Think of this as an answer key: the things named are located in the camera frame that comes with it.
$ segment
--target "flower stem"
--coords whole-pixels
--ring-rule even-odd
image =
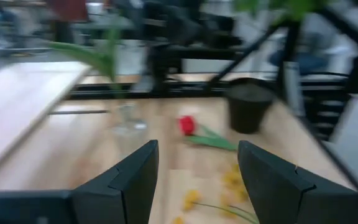
[[[214,206],[214,205],[207,205],[207,204],[204,204],[204,203],[198,203],[198,202],[193,202],[193,203],[196,204],[196,205],[201,205],[201,206],[206,206],[206,207],[211,207],[211,208],[217,208],[217,209],[223,210],[223,211],[225,211],[225,212],[230,212],[230,213],[233,213],[233,214],[235,214],[235,215],[237,215],[237,216],[239,216],[239,217],[241,217],[241,218],[247,220],[248,222],[251,222],[251,223],[253,223],[253,224],[258,224],[258,221],[257,221],[257,220],[252,220],[252,219],[250,219],[250,218],[248,218],[248,217],[246,217],[246,216],[243,216],[243,215],[241,215],[241,214],[238,214],[237,212],[233,212],[233,211],[231,211],[231,210],[229,210],[229,209],[221,208],[221,207]]]
[[[242,212],[245,212],[246,214],[252,216],[254,219],[257,219],[257,216],[256,216],[255,214],[250,213],[250,212],[248,212],[248,211],[245,211],[244,209],[241,209],[241,208],[239,208],[239,207],[232,206],[232,205],[229,205],[229,207],[235,208],[235,209],[240,210],[240,211],[242,211]]]

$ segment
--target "wooden tabletop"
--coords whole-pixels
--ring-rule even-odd
[[[18,63],[0,70],[0,159],[72,89],[85,68],[72,62]]]
[[[196,81],[210,76],[182,77]],[[87,77],[83,82],[99,83],[100,79]],[[122,79],[127,82],[136,77]],[[141,118],[147,122],[148,138],[157,139],[160,149],[158,182],[149,223],[171,223],[177,216],[183,217],[185,223],[244,223],[238,218],[228,220],[210,208],[196,207],[187,213],[181,210],[183,197],[190,189],[198,190],[204,203],[219,205],[220,194],[225,191],[222,176],[236,163],[235,152],[185,142],[177,127],[177,118],[185,114],[193,115],[199,123],[232,142],[248,140],[315,174],[353,188],[279,101],[269,109],[261,132],[252,135],[239,134],[229,128],[224,98],[132,102],[137,104]],[[117,122],[117,106],[114,100],[63,102],[57,111],[108,109],[112,113],[50,116],[0,163],[0,190],[72,189],[116,164],[120,150],[114,142],[111,126]],[[238,206],[253,211],[250,202]]]

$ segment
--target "plant pot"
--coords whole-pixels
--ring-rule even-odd
[[[263,117],[275,99],[273,85],[255,78],[238,78],[229,82],[226,92],[230,127],[242,134],[259,130]]]

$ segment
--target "green leaf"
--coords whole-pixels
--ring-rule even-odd
[[[259,0],[234,0],[234,10],[237,12],[249,11],[255,18],[259,10]]]
[[[307,13],[314,11],[316,0],[288,0],[291,18],[294,21],[302,20]]]
[[[203,124],[198,124],[199,127],[201,127],[201,129],[205,132],[205,134],[208,137],[211,138],[223,138],[222,136],[218,135],[217,133],[215,133],[214,131],[212,131],[211,129],[207,128],[205,125]]]
[[[195,144],[202,144],[206,146],[218,147],[229,151],[236,151],[237,147],[231,144],[228,140],[223,138],[209,138],[204,136],[187,136],[186,139]]]
[[[322,7],[336,1],[337,0],[316,0],[314,9],[321,9]]]
[[[88,50],[80,45],[68,44],[61,42],[50,42],[49,46],[58,52],[61,52],[73,59],[86,63],[100,72],[100,74],[108,73],[106,63],[101,60],[98,53]]]
[[[281,23],[283,23],[285,20],[287,20],[288,19],[288,16],[287,15],[281,15],[281,16],[279,16],[279,17],[277,17],[273,22],[272,22],[272,25],[273,26],[277,26],[277,25],[279,25],[279,24],[281,24]]]
[[[271,10],[285,8],[286,1],[283,0],[270,0],[268,8]]]
[[[105,74],[102,74],[104,76],[106,76],[107,78],[109,78],[113,83],[116,81],[116,71],[115,71],[115,66],[114,66],[114,59],[107,54],[100,54],[99,55],[100,60],[103,61],[103,63],[106,66],[106,70],[108,71]]]
[[[109,79],[115,83],[116,81],[116,47],[118,45],[118,42],[120,40],[120,30],[118,26],[116,25],[115,20],[112,20],[112,26],[107,31],[106,40],[107,40],[107,46],[106,46],[106,54],[103,55],[103,60],[106,62],[109,62]]]

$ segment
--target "chair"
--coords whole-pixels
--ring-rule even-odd
[[[295,62],[299,63],[301,75],[325,72],[333,56],[348,51],[346,47],[334,43],[337,31],[318,15],[308,16],[303,28],[295,55]],[[273,39],[277,49],[270,55],[268,61],[274,66],[279,66],[285,45],[285,34],[278,34]]]
[[[300,74],[307,75],[311,72],[325,71],[329,65],[329,61],[332,56],[341,53],[344,48],[331,47],[325,50],[321,46],[321,40],[324,36],[317,33],[305,33],[304,37],[301,37],[300,43],[298,43],[295,62],[298,62]],[[285,44],[285,37],[279,37],[277,39],[278,50],[270,55],[268,61],[274,65],[279,66],[280,59],[283,55],[283,47]]]

